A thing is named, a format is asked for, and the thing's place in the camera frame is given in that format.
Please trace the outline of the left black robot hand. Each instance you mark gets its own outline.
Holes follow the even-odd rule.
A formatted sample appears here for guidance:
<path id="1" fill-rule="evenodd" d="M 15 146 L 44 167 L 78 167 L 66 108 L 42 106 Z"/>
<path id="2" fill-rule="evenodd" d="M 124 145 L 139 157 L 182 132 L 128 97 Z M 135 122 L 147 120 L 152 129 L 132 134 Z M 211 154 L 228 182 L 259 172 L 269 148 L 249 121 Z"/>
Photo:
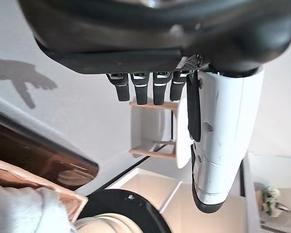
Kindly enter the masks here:
<path id="1" fill-rule="evenodd" d="M 187 87 L 197 208 L 226 201 L 252 135 L 263 65 L 291 44 L 291 0 L 21 0 L 41 51 L 80 74 L 106 74 L 127 101 L 161 104 Z"/>

